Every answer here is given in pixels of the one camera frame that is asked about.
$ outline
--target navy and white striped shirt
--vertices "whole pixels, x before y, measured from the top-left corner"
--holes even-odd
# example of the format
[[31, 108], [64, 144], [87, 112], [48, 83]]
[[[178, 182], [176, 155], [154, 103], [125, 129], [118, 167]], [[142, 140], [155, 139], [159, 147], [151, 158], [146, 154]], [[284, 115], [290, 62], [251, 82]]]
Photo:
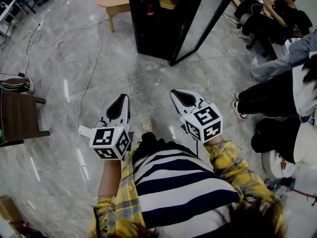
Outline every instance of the navy and white striped shirt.
[[203, 237], [219, 232], [227, 205], [239, 196], [196, 156], [165, 150], [138, 160], [134, 181], [147, 229], [166, 237]]

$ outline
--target cardboard box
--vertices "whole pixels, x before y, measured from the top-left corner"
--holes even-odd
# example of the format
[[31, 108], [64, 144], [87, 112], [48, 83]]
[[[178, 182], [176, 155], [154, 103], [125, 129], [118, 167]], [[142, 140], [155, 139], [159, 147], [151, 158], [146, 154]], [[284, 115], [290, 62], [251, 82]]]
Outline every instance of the cardboard box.
[[0, 196], [0, 215], [5, 220], [19, 222], [22, 216], [15, 207], [12, 199], [8, 196]]

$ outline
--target light wood stool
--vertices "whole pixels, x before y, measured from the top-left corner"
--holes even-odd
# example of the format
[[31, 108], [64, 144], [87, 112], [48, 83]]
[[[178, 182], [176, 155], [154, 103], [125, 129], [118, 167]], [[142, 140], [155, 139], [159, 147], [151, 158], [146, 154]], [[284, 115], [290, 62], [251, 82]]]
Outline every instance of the light wood stool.
[[98, 4], [106, 7], [106, 12], [109, 16], [109, 26], [111, 32], [114, 32], [112, 17], [116, 14], [130, 11], [129, 0], [97, 0]]

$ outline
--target sneaker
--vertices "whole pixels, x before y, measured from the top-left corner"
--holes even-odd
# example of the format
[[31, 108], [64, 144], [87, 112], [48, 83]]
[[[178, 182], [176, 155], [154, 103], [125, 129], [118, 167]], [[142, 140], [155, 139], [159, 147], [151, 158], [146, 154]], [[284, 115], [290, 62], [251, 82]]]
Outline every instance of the sneaker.
[[149, 117], [143, 118], [143, 119], [141, 119], [141, 123], [143, 126], [144, 133], [153, 132], [151, 118], [149, 118]]
[[240, 99], [239, 99], [239, 94], [238, 94], [238, 93], [236, 93], [236, 94], [234, 95], [234, 98], [236, 99], [236, 101], [240, 101]]
[[248, 39], [249, 35], [244, 35], [242, 32], [242, 29], [235, 29], [235, 30], [230, 30], [230, 33], [237, 38], [243, 38], [243, 39]]
[[233, 13], [223, 13], [225, 18], [230, 19], [235, 24], [240, 24], [240, 19], [237, 18]]
[[236, 114], [237, 118], [244, 120], [247, 118], [246, 114], [241, 114], [238, 112], [238, 101], [231, 102], [231, 108], [233, 109], [234, 113]]
[[30, 80], [30, 89], [29, 89], [29, 93], [33, 94], [34, 93], [34, 84], [31, 78], [29, 78]]

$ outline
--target bottle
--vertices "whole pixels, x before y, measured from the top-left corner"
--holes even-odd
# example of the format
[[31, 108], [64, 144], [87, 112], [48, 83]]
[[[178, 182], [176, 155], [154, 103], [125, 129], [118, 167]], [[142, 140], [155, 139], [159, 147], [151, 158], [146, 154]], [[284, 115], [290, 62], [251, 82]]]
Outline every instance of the bottle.
[[147, 16], [153, 16], [153, 15], [154, 15], [154, 11], [152, 10], [152, 4], [150, 3], [148, 5]]

